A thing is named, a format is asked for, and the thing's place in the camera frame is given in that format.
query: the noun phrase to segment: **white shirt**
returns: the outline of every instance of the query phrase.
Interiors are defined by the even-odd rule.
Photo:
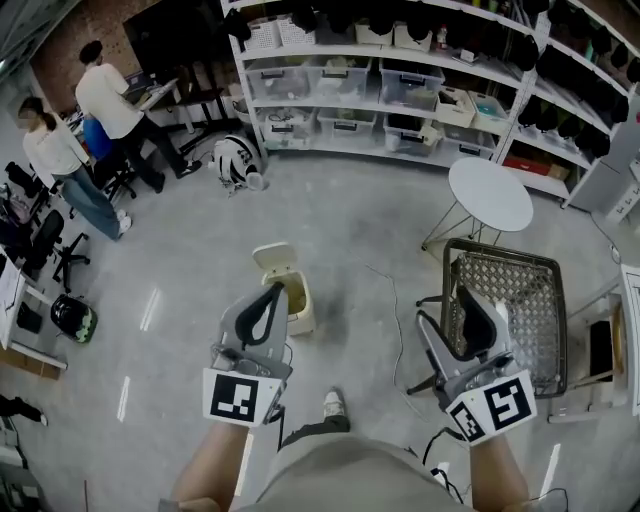
[[[55,183],[54,174],[66,175],[89,163],[89,155],[73,136],[69,127],[55,114],[58,125],[50,132],[43,124],[24,136],[22,146],[33,170],[48,188]]]
[[[111,64],[88,68],[76,87],[76,100],[85,115],[95,117],[110,139],[131,133],[143,118],[122,95],[129,84]]]

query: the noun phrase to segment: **desk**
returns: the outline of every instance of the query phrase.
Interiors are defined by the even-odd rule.
[[[473,218],[470,238],[473,239],[478,234],[479,242],[483,227],[488,226],[498,231],[493,245],[503,231],[522,231],[533,219],[533,204],[527,189],[509,170],[489,160],[458,160],[449,170],[449,187],[455,201],[422,242],[423,250],[427,249],[429,243],[442,240],[444,235],[470,218]],[[431,240],[433,233],[458,203],[468,215],[442,233],[437,240]],[[476,220],[480,223],[477,231]]]
[[[16,330],[18,311],[20,310],[20,304],[22,304],[25,294],[28,293],[47,306],[52,306],[53,300],[31,286],[22,272],[20,272],[6,254],[4,254],[4,251],[0,253],[7,260],[2,275],[0,276],[0,344],[2,344],[2,348],[5,350],[11,348],[25,356],[66,370],[68,366],[67,363],[12,340]]]

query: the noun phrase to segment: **gray floor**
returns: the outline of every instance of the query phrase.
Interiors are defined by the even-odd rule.
[[[312,336],[293,342],[285,432],[318,421],[333,384],[344,389],[354,429],[363,435],[422,453],[447,423],[430,393],[412,398],[424,422],[394,388],[400,350],[394,297],[389,281],[366,266],[395,280],[405,345],[397,381],[413,385],[430,374],[414,329],[414,301],[440,291],[442,268],[420,251],[420,242],[452,200],[446,172],[301,153],[273,157],[268,179],[263,192],[229,198],[206,168],[180,182],[167,172],[162,195],[140,183],[137,200],[120,201],[134,225],[118,243],[80,219],[70,225],[68,237],[82,228],[93,235],[87,244],[92,263],[74,270],[73,289],[98,311],[96,335],[88,346],[58,339],[54,350],[68,359],[69,370],[57,382],[4,366],[0,372],[3,394],[19,394],[49,416],[47,429],[21,418],[15,423],[53,510],[83,511],[84,480],[92,512],[154,510],[168,495],[209,426],[201,417],[201,375],[218,319],[259,284],[251,252],[267,243],[287,240],[296,247],[318,321]],[[586,214],[563,211],[550,198],[533,202],[532,224],[500,243],[555,258],[570,308],[613,277],[616,265]],[[640,254],[624,229],[616,240],[627,261]],[[41,282],[57,293],[46,275]],[[572,510],[628,510],[639,494],[637,420],[620,410],[599,421],[549,425],[548,405],[541,403],[541,416],[510,435],[532,495],[561,444],[552,487],[568,489]],[[253,435],[238,505],[255,498],[276,452],[277,425]],[[468,489],[466,448],[438,440],[429,463],[440,462]]]

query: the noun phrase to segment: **man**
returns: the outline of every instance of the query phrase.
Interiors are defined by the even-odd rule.
[[[324,402],[323,423],[306,425],[283,443],[270,481],[245,512],[465,512],[413,455],[349,434],[339,390]],[[213,425],[160,512],[227,512],[233,499],[248,429]],[[471,448],[473,506],[498,512],[529,497],[503,436]]]
[[[164,175],[156,172],[140,155],[143,139],[156,145],[178,179],[201,167],[200,162],[187,164],[174,149],[169,136],[123,97],[129,84],[111,64],[102,63],[100,41],[92,41],[82,48],[80,62],[86,66],[76,87],[80,109],[85,117],[100,121],[109,138],[122,147],[131,166],[147,185],[159,194],[164,186]]]

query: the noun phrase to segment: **bag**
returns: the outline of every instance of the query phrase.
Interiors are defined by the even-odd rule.
[[[98,315],[84,302],[63,294],[51,306],[51,321],[71,339],[89,343],[98,325]]]

